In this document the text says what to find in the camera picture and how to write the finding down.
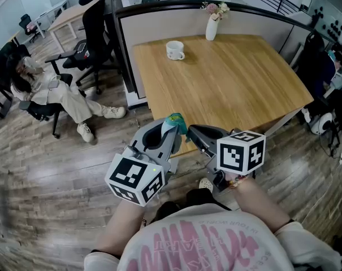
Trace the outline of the white round wheeled device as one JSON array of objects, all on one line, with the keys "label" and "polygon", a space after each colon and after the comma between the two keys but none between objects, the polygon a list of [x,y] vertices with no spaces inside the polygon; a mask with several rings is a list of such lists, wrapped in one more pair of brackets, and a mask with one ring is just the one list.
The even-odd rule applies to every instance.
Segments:
[{"label": "white round wheeled device", "polygon": [[302,108],[301,113],[303,114],[310,131],[315,135],[322,135],[328,128],[332,126],[333,116],[330,112],[321,116],[317,116],[317,118],[314,120],[311,119],[310,112],[307,108]]}]

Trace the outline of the white clog shoe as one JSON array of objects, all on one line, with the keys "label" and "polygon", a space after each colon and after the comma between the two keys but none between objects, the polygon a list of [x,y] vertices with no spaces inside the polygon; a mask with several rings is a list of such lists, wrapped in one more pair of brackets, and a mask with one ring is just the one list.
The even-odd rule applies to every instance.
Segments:
[{"label": "white clog shoe", "polygon": [[208,189],[211,193],[213,192],[214,186],[208,178],[202,178],[198,184],[199,189]]}]

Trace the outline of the white shirt with pink print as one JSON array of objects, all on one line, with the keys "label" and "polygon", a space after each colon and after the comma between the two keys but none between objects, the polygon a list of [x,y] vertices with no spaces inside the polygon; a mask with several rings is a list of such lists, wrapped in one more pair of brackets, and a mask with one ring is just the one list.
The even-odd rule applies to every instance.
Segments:
[{"label": "white shirt with pink print", "polygon": [[254,215],[204,204],[140,229],[120,257],[91,252],[84,271],[341,271],[341,261],[298,222],[272,232]]}]

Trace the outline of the person's left forearm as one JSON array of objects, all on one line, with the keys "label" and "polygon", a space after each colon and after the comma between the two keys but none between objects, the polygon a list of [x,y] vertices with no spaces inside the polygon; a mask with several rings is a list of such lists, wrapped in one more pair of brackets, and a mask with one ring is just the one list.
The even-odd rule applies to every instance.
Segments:
[{"label": "person's left forearm", "polygon": [[129,240],[140,230],[145,207],[122,200],[99,237],[95,249],[121,256]]}]

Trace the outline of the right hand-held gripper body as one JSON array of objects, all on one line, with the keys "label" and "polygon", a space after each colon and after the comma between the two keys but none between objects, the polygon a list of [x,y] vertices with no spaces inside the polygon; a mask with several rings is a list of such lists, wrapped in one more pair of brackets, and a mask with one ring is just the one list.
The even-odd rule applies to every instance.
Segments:
[{"label": "right hand-held gripper body", "polygon": [[216,141],[215,155],[207,164],[208,179],[218,191],[229,187],[226,172],[245,177],[265,161],[266,136],[250,130],[234,132]]}]

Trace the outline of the small black office chair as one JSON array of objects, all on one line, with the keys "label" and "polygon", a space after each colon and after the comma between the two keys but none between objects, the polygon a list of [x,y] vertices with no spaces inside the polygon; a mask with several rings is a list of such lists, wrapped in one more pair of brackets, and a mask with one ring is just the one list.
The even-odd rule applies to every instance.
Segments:
[{"label": "small black office chair", "polygon": [[29,42],[32,43],[35,39],[42,35],[42,31],[39,27],[31,20],[28,14],[24,14],[20,18],[19,26],[24,29],[25,34],[30,36]]}]

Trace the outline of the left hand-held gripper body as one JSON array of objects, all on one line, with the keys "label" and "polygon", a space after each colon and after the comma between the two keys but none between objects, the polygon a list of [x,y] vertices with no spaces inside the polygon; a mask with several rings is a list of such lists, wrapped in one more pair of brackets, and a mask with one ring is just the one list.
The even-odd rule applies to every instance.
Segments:
[{"label": "left hand-held gripper body", "polygon": [[144,207],[166,185],[172,151],[172,146],[143,150],[127,146],[114,156],[105,182],[115,196]]}]

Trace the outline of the white ceramic vase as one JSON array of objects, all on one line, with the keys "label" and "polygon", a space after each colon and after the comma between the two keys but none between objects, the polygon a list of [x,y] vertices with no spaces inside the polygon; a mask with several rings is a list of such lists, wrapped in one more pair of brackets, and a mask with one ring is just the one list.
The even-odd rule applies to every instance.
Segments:
[{"label": "white ceramic vase", "polygon": [[209,18],[206,27],[205,37],[208,41],[213,41],[218,30],[219,20],[214,20],[212,17]]}]

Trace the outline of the pink and white flowers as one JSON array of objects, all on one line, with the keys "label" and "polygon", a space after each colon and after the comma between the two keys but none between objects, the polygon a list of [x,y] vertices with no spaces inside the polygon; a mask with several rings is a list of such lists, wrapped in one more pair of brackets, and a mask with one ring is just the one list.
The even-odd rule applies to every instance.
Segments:
[{"label": "pink and white flowers", "polygon": [[204,1],[201,9],[205,10],[213,21],[219,22],[220,20],[227,17],[227,12],[230,8],[226,3],[221,2],[218,5],[215,3],[209,3]]}]

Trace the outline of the group of black wall objects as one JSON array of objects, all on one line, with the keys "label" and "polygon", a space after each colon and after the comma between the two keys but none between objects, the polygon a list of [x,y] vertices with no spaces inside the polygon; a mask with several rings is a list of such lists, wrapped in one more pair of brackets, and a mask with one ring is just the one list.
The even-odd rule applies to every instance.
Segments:
[{"label": "group of black wall objects", "polygon": [[342,45],[342,20],[325,14],[322,6],[314,9],[312,18],[315,30]]}]

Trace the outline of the black high-back office chair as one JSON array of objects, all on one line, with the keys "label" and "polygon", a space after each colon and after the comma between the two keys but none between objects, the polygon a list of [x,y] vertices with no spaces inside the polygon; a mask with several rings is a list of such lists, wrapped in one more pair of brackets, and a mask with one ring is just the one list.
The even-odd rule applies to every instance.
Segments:
[{"label": "black high-back office chair", "polygon": [[[94,0],[79,0],[81,6],[86,6]],[[99,0],[90,6],[83,14],[83,28],[85,30],[86,39],[81,40],[73,49],[75,55],[65,58],[63,68],[77,68],[86,72],[76,81],[77,86],[81,86],[81,81],[89,75],[94,75],[96,93],[101,94],[99,88],[99,71],[100,70],[116,70],[121,73],[120,68],[115,65],[106,64],[107,61],[114,62],[112,51],[114,46],[112,42],[106,42],[104,35],[108,35],[105,30],[104,21],[105,0]],[[83,52],[77,53],[79,44],[86,42],[86,47]]]}]

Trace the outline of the light wooden desk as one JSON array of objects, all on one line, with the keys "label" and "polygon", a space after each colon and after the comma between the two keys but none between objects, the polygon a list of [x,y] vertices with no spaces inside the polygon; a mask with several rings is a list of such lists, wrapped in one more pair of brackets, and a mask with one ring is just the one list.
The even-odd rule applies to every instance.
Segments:
[{"label": "light wooden desk", "polygon": [[59,51],[64,52],[62,44],[59,42],[58,37],[56,35],[56,31],[59,29],[68,26],[71,34],[74,39],[77,39],[77,35],[72,27],[72,22],[79,20],[82,18],[83,14],[88,9],[88,6],[75,5],[70,7],[69,9],[64,10],[52,23],[52,25],[48,28],[48,32],[51,34],[54,42],[56,43]]}]

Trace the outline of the wooden table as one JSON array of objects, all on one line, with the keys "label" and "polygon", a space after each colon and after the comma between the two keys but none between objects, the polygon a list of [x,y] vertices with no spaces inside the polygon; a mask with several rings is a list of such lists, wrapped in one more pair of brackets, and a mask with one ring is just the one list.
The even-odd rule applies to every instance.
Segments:
[{"label": "wooden table", "polygon": [[[206,33],[208,13],[200,0],[165,1],[128,6],[113,14],[123,56],[123,81],[128,106],[147,102],[145,89],[133,57],[132,48],[141,43],[202,35]],[[230,11],[219,26],[219,34],[262,36],[286,62],[295,57],[312,29],[297,21],[303,12],[290,17],[264,9],[229,3]]]}]

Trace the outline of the person's right forearm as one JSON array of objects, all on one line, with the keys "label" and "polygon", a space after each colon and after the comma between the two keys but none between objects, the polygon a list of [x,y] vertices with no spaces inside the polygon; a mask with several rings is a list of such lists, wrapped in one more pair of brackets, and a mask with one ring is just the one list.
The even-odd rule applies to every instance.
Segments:
[{"label": "person's right forearm", "polygon": [[292,221],[289,214],[271,199],[253,177],[240,177],[226,172],[225,179],[240,209],[258,217],[273,233]]}]

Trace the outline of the white ceramic cup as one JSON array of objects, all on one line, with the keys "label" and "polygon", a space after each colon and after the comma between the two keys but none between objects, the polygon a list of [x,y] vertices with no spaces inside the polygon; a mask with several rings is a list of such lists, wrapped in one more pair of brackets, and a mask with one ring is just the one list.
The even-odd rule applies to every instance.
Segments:
[{"label": "white ceramic cup", "polygon": [[171,60],[183,60],[185,58],[184,44],[180,41],[169,41],[166,43],[166,53]]}]

